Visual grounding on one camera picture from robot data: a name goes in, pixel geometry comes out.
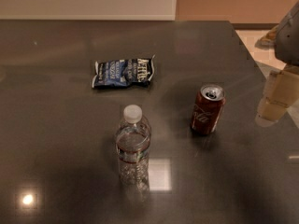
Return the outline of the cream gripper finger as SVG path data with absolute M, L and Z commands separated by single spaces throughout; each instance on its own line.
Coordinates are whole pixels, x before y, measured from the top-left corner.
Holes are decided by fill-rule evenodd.
M 257 108 L 256 123 L 261 127 L 274 125 L 298 99 L 299 66 L 287 64 L 283 70 L 271 71 Z

